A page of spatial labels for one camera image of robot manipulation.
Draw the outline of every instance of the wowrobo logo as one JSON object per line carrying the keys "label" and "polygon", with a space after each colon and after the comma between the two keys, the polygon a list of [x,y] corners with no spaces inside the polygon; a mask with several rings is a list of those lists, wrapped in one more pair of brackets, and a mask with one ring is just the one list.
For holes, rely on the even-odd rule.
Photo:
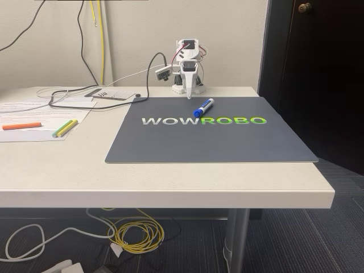
{"label": "wowrobo logo", "polygon": [[[149,118],[148,121],[145,118],[142,118],[143,121],[143,125],[158,125],[159,122],[162,120],[162,118],[158,118],[157,120],[155,120],[154,118]],[[217,118],[216,120],[214,118],[196,118],[195,120],[192,118],[179,118],[180,122],[183,125],[187,125],[188,123],[191,123],[193,125],[197,125],[198,122],[200,121],[201,124],[205,125],[205,124],[232,124],[233,122],[236,124],[248,124],[248,123],[253,123],[253,124],[265,124],[267,123],[267,121],[262,118],[262,117],[251,117],[250,120],[248,120],[245,117],[234,117],[233,119],[228,118],[228,117],[220,117]],[[177,124],[179,122],[178,119],[176,118],[165,118],[162,121],[162,124],[165,125],[174,125]]]}

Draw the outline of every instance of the blue marker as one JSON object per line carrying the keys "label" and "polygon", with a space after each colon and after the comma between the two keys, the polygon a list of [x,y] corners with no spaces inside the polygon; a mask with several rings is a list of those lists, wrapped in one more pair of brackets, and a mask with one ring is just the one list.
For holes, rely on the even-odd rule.
{"label": "blue marker", "polygon": [[202,106],[200,108],[193,111],[193,115],[196,118],[199,118],[200,116],[205,114],[211,108],[211,106],[213,106],[214,102],[215,102],[214,99],[209,98],[207,101],[204,102],[204,104],[202,104]]}

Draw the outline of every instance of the metal table leg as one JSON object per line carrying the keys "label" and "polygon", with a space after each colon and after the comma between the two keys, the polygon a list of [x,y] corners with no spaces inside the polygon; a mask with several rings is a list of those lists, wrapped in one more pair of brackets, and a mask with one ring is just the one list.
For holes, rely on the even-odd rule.
{"label": "metal table leg", "polygon": [[224,249],[222,250],[228,268],[230,268],[231,258],[233,256],[233,242],[234,242],[236,215],[237,215],[237,209],[229,209],[229,216],[227,217],[227,225],[226,225],[225,245]]}
{"label": "metal table leg", "polygon": [[242,273],[250,209],[230,209],[223,254],[230,273]]}

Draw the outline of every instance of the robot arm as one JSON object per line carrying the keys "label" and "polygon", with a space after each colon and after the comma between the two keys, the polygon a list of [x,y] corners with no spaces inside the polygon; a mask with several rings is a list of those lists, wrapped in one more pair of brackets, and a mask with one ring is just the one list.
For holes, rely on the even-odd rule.
{"label": "robot arm", "polygon": [[[205,87],[198,77],[198,62],[202,60],[199,48],[197,39],[180,40],[177,43],[177,50],[172,64],[157,70],[155,72],[157,79],[166,81],[171,74],[176,75],[179,80],[178,78],[175,79],[172,90],[178,94],[186,93],[188,99],[191,99],[192,93],[200,94],[205,91]],[[178,67],[179,70],[174,71],[173,67]]]}
{"label": "robot arm", "polygon": [[180,62],[180,73],[183,88],[186,90],[187,98],[190,100],[192,91],[196,87],[198,63],[197,60],[186,60]]}

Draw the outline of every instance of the wall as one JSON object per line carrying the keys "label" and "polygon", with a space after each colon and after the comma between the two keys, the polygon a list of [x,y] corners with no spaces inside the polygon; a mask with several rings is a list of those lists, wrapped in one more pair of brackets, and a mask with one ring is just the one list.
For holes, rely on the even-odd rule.
{"label": "wall", "polygon": [[[3,48],[28,27],[41,1],[0,0],[0,4],[0,48]],[[94,83],[80,56],[81,34],[77,24],[80,7],[81,1],[44,3],[33,26],[14,45],[0,52],[0,89]],[[100,81],[100,29],[93,24],[89,1],[84,3],[80,23],[84,58]],[[110,62],[105,73],[106,82],[110,82]]]}
{"label": "wall", "polygon": [[[252,86],[257,90],[267,1],[102,1],[106,5],[113,61],[111,75],[110,55],[106,51],[109,58],[106,58],[105,82],[111,82],[112,76],[116,80],[146,69],[158,51],[165,53],[170,61],[176,40],[198,38],[209,49],[209,56],[202,62],[205,84]],[[29,25],[41,2],[0,0],[0,3],[2,48]],[[81,1],[46,1],[33,26],[12,47],[0,52],[0,89],[93,83],[80,57],[77,25],[80,5]],[[84,3],[80,22],[85,36],[84,56],[99,80],[100,30],[93,25],[88,1]],[[158,57],[154,64],[161,63]],[[172,84],[172,80],[156,81],[154,73],[151,79],[150,85]],[[145,85],[145,75],[118,84]]]}
{"label": "wall", "polygon": [[[146,69],[161,51],[171,61],[176,40],[198,38],[209,49],[202,62],[209,86],[257,90],[268,0],[107,1],[114,78]],[[158,57],[155,65],[162,64]],[[145,75],[124,86],[144,85]],[[172,81],[151,81],[150,85]]]}

